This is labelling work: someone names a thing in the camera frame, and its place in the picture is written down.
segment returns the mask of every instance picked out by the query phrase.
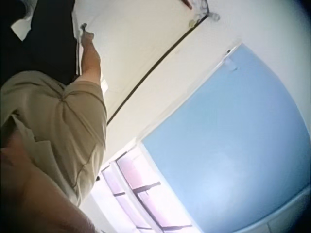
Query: hand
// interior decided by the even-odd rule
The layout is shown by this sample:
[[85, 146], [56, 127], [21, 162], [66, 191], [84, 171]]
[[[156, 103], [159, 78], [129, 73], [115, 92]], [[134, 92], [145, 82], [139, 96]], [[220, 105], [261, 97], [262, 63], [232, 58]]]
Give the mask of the hand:
[[81, 44], [83, 47], [93, 43], [94, 39], [94, 33], [89, 33], [87, 31], [84, 31], [81, 37]]

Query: blue wall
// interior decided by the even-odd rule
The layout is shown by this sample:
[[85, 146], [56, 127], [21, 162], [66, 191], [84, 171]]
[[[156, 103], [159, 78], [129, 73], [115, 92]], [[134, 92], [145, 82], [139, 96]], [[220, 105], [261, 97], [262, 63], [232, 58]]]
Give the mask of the blue wall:
[[143, 140], [208, 233], [246, 227], [310, 183], [310, 138], [293, 99], [245, 46], [230, 59], [237, 70], [222, 65]]

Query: white wall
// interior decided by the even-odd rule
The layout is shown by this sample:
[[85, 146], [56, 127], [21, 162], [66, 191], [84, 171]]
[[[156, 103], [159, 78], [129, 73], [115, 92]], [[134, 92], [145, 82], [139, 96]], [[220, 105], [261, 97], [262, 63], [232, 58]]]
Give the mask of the white wall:
[[91, 219], [98, 230], [116, 233], [91, 194], [84, 199], [79, 208]]
[[221, 20], [207, 19], [138, 88], [111, 121], [105, 161], [138, 136], [225, 52], [241, 40], [278, 75], [311, 130], [310, 24], [284, 0], [209, 0]]

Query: white ceiling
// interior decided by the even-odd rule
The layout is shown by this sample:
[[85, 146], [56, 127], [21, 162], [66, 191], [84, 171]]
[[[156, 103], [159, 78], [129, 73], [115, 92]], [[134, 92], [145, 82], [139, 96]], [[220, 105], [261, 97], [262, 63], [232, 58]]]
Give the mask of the white ceiling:
[[79, 0], [75, 12], [78, 25], [95, 33], [108, 118], [198, 13], [181, 0]]

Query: khaki shirt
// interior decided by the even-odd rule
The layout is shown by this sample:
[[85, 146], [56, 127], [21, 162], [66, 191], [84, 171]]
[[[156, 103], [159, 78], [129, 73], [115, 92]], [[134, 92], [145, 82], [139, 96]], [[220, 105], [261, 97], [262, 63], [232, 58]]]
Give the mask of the khaki shirt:
[[16, 126], [32, 162], [75, 205], [91, 191], [105, 149], [101, 87], [68, 86], [38, 71], [13, 76], [1, 88], [1, 139]]

